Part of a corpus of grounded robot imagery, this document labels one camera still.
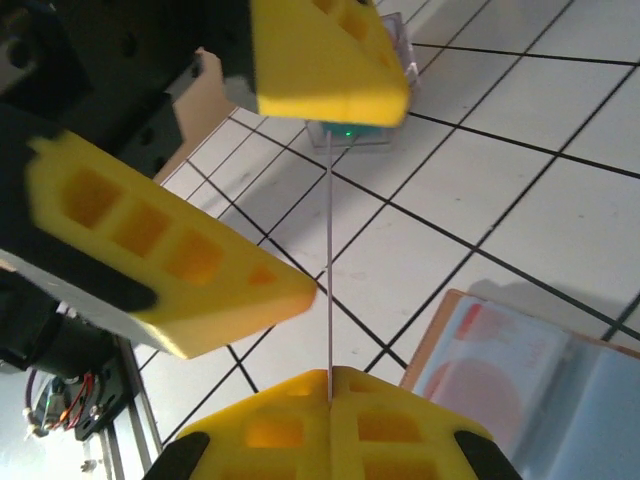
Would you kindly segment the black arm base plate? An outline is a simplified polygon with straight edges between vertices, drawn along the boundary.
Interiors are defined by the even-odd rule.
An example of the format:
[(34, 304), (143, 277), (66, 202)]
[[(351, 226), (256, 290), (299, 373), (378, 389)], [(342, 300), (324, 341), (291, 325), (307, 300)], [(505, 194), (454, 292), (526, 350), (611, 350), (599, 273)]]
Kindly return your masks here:
[(84, 411), (74, 428), (77, 441), (84, 442), (104, 430), (127, 406), (133, 392), (124, 368), (105, 365), (94, 376), (92, 391), (85, 398)]

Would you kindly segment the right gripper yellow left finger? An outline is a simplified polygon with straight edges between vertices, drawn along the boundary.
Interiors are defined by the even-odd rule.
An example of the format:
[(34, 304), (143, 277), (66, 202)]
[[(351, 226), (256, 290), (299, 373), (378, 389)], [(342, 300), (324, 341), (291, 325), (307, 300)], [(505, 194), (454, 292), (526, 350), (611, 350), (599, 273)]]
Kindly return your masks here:
[(316, 369), (198, 420), (142, 480), (330, 480), (328, 374)]

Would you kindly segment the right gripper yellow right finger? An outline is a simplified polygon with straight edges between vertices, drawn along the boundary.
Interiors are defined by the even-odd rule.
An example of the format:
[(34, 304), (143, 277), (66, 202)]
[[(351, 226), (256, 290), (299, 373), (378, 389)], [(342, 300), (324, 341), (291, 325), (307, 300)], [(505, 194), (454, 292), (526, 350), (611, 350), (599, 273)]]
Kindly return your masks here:
[(332, 381), (331, 480), (523, 480), (479, 423), (351, 367)]

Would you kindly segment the aluminium front beam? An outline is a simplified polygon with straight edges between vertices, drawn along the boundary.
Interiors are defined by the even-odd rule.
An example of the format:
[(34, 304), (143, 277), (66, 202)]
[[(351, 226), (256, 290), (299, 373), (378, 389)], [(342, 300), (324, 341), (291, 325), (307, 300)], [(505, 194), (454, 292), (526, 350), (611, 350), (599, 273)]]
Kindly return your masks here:
[(83, 443), (80, 480), (142, 480), (162, 451), (149, 398), (141, 390)]

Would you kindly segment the small controller board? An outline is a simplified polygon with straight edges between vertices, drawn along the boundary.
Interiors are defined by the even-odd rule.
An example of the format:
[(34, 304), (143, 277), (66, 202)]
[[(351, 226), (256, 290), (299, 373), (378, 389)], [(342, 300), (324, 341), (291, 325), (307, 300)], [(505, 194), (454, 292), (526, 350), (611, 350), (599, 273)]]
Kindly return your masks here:
[(26, 437), (44, 438), (60, 425), (60, 417), (66, 411), (65, 395), (62, 391), (46, 388), (34, 400), (30, 390), (25, 391), (22, 415), (26, 421)]

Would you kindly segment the clear plastic card box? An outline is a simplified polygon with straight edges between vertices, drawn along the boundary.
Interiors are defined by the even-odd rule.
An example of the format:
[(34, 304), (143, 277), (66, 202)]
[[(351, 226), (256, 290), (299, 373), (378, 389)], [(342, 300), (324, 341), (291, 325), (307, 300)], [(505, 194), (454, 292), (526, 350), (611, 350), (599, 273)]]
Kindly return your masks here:
[[(391, 38), (395, 54), (404, 69), (405, 78), (409, 86), (409, 100), (412, 101), (420, 87), (418, 65), (413, 47), (410, 44), (406, 26), (400, 12), (382, 15), (381, 19)], [(311, 145), (317, 152), (326, 150), (326, 134), (322, 131), (320, 121), (306, 121), (305, 131), (308, 134)], [(332, 150), (343, 149), (384, 149), (393, 141), (396, 133), (403, 126), (404, 120), (392, 128), (393, 132), (384, 142), (345, 142), (332, 138)]]

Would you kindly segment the pink circle credit card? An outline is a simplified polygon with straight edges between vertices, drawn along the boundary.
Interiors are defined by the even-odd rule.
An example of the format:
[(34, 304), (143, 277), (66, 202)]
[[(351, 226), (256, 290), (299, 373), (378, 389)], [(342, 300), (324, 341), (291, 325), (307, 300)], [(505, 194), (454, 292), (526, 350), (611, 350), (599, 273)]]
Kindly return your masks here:
[(328, 402), (333, 400), (333, 155), (332, 133), (326, 133), (326, 282), (327, 282), (327, 392)]
[(405, 387), (481, 424), (511, 455), (570, 340), (546, 320), (454, 293), (419, 344)]

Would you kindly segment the clear box with teal contents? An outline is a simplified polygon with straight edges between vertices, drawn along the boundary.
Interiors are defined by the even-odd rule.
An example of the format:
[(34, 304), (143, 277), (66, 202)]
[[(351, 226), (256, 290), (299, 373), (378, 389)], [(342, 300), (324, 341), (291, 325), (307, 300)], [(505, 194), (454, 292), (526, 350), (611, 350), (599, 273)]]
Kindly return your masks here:
[(393, 132), (392, 128), (364, 124), (321, 122), (320, 125), (325, 134), (345, 142), (384, 142)]

